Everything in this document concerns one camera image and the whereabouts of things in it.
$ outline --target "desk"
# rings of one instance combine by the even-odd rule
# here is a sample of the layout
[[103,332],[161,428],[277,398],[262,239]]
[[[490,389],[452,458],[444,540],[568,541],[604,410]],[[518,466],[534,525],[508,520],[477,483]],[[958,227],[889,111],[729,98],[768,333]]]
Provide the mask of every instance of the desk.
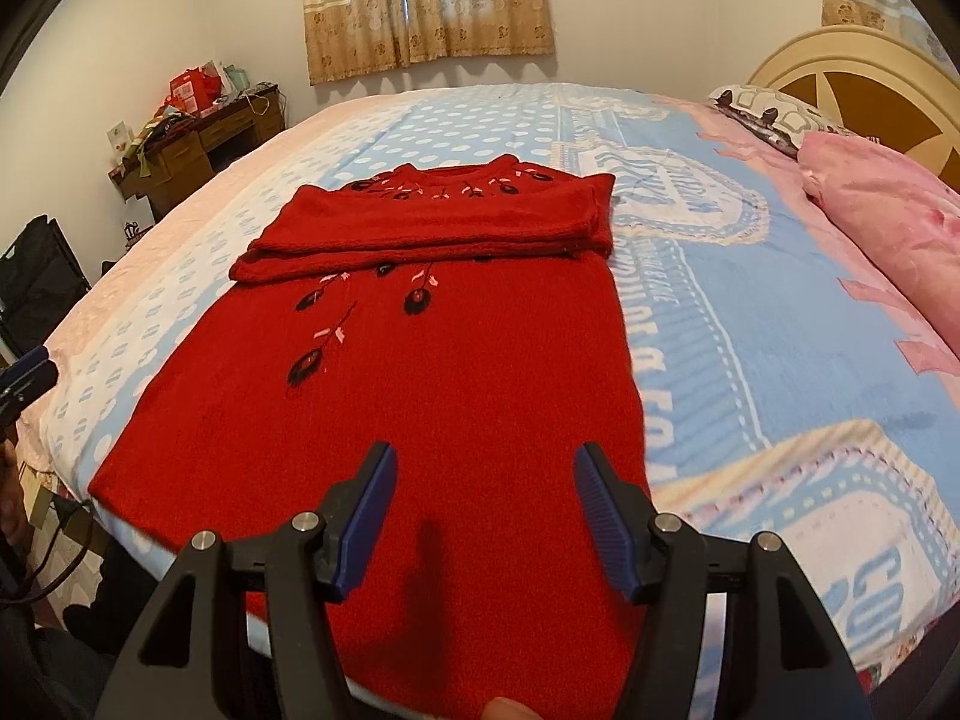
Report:
[[124,160],[109,177],[125,200],[145,194],[160,221],[233,159],[266,143],[284,126],[280,91],[272,85],[257,97],[237,98],[209,116],[189,119],[152,143],[146,152],[149,176],[141,177],[137,160]]

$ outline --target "wooden headboard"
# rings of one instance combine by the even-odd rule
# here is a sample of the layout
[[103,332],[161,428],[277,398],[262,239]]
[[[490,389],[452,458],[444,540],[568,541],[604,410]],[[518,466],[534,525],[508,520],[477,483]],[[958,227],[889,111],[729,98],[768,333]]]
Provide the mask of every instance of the wooden headboard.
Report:
[[960,191],[960,81],[912,47],[865,26],[825,26],[779,49],[750,84],[819,108]]

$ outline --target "curtain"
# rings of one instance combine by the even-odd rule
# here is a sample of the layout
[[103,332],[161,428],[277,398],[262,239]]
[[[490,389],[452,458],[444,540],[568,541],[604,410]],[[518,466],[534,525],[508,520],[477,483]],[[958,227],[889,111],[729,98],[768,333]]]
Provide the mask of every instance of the curtain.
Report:
[[957,76],[943,45],[910,0],[824,0],[823,24],[834,23],[857,23],[886,32]]
[[546,0],[304,0],[310,82],[441,56],[553,52]]

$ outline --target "pillow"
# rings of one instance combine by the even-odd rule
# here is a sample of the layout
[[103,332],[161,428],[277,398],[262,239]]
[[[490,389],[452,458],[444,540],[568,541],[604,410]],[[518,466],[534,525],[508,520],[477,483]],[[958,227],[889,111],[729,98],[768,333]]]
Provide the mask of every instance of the pillow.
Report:
[[773,89],[733,84],[714,89],[710,99],[720,111],[743,124],[761,141],[793,159],[797,158],[808,132],[854,134],[834,124],[812,105]]
[[803,189],[960,356],[960,196],[866,138],[811,132]]

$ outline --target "metal screw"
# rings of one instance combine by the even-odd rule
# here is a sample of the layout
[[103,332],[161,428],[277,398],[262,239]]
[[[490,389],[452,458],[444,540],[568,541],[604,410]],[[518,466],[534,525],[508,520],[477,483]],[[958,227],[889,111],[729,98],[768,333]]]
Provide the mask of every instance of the metal screw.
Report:
[[190,544],[194,549],[199,549],[200,552],[203,552],[205,549],[209,549],[215,543],[217,543],[217,535],[213,531],[200,531],[200,533],[194,533],[193,538],[190,539]]
[[290,524],[294,526],[294,530],[306,533],[320,524],[320,517],[317,517],[314,512],[300,512],[290,520]]
[[664,533],[677,533],[683,525],[683,520],[675,514],[658,514],[654,518],[654,525]]
[[776,552],[781,546],[784,546],[781,538],[776,533],[770,533],[769,531],[763,531],[763,533],[757,535],[757,544],[764,552]]

